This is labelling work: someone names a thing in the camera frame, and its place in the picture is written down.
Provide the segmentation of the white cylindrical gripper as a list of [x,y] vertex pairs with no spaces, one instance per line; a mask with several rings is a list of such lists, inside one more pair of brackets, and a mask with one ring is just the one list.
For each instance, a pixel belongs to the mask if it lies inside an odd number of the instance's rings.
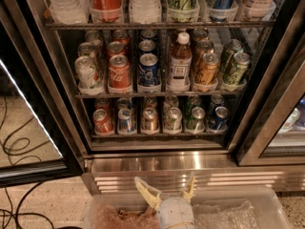
[[193,208],[189,202],[193,197],[195,175],[190,175],[180,197],[162,201],[161,192],[140,177],[134,178],[135,187],[151,208],[156,210],[160,229],[195,229]]

